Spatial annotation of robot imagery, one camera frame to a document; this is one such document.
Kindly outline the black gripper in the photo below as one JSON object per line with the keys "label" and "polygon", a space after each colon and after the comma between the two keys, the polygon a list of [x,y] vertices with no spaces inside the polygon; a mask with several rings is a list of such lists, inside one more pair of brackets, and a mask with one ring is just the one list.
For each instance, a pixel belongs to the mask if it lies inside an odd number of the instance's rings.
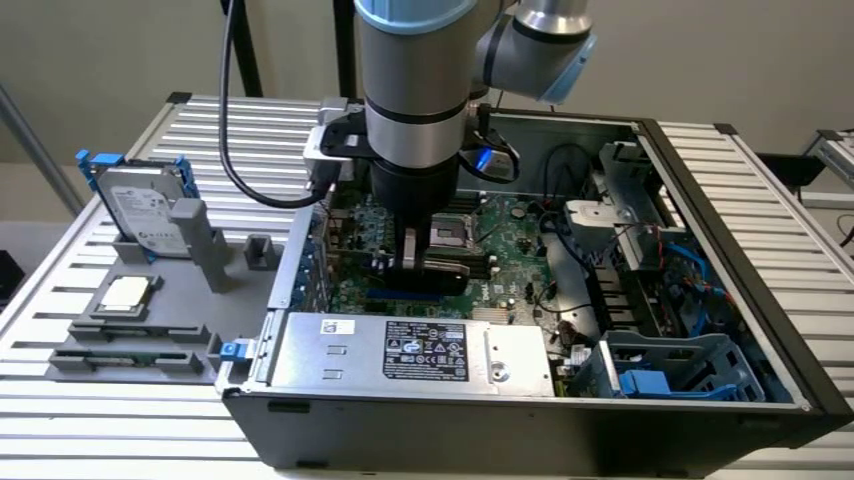
{"label": "black gripper", "polygon": [[423,269],[432,216],[455,196],[456,158],[423,169],[404,168],[384,159],[371,163],[374,196],[394,217],[395,266]]}

